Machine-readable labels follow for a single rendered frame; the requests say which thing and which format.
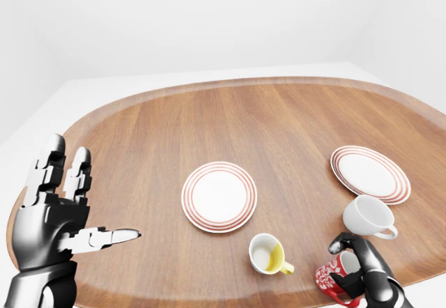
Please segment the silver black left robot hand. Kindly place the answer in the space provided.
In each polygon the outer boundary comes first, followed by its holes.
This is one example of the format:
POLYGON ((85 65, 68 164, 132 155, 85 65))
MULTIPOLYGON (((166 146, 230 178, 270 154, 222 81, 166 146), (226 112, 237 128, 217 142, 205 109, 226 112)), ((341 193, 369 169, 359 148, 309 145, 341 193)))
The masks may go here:
POLYGON ((63 136, 51 134, 29 170, 12 234, 20 271, 63 263, 75 254, 96 252, 141 237, 136 229, 86 227, 91 152, 79 147, 71 167, 65 170, 65 150, 63 136))

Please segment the red patterned mug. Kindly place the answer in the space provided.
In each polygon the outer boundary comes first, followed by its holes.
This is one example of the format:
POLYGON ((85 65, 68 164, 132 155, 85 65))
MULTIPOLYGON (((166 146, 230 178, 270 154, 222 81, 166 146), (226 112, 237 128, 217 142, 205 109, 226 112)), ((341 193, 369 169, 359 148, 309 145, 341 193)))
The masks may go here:
POLYGON ((339 296, 341 294, 346 294, 346 292, 338 284, 336 284, 330 274, 334 273, 345 277, 346 275, 358 270, 360 270, 360 263, 356 255, 352 252, 343 251, 335 259, 316 270, 316 285, 324 294, 330 296, 337 303, 348 308, 357 308, 360 304, 360 298, 352 299, 349 303, 345 303, 344 301, 340 300, 339 296))

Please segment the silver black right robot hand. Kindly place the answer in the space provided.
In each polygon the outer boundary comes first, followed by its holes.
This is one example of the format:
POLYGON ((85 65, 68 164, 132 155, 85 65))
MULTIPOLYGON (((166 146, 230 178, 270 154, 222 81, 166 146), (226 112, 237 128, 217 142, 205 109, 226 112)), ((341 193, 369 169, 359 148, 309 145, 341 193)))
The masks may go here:
POLYGON ((356 255, 359 263, 360 270, 353 273, 353 275, 347 275, 345 277, 335 276, 334 281, 338 283, 351 297, 353 294, 358 293, 359 283, 364 289, 362 293, 365 294, 363 277, 369 272, 381 272, 387 275, 388 278, 398 283, 384 258, 380 255, 378 250, 373 244, 357 235, 347 232, 341 232, 331 243, 328 248, 331 254, 337 254, 346 249, 352 249, 356 255))

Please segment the white mug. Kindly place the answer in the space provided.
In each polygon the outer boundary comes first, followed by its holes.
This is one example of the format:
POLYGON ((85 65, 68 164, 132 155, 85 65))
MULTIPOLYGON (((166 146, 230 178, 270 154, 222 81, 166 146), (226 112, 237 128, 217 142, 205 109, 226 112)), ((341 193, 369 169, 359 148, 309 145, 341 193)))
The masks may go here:
POLYGON ((357 196, 344 209, 342 219, 345 227, 356 235, 375 235, 386 240, 394 240, 398 236, 393 212, 376 197, 357 196))

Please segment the yellow mug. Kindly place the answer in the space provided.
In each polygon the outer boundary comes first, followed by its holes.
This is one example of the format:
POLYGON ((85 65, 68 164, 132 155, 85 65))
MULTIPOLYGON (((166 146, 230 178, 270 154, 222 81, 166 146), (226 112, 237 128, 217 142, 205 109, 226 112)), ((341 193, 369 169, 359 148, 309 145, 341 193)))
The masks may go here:
POLYGON ((294 266, 285 261, 284 248, 280 241, 269 233, 255 235, 249 243, 249 259, 255 271, 264 275, 282 272, 294 273, 294 266))

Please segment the white plate with red rings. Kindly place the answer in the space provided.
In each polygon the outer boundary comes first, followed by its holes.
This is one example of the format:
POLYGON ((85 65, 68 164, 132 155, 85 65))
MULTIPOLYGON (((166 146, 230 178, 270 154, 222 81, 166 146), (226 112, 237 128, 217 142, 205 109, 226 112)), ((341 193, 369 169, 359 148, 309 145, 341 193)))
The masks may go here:
POLYGON ((405 202, 411 193, 407 175, 390 158, 362 146, 334 150, 330 166, 338 180, 356 195, 369 195, 387 205, 405 202))
POLYGON ((195 169, 181 192, 185 216, 209 233, 228 233, 254 214, 258 193, 253 178, 230 162, 209 162, 195 169))

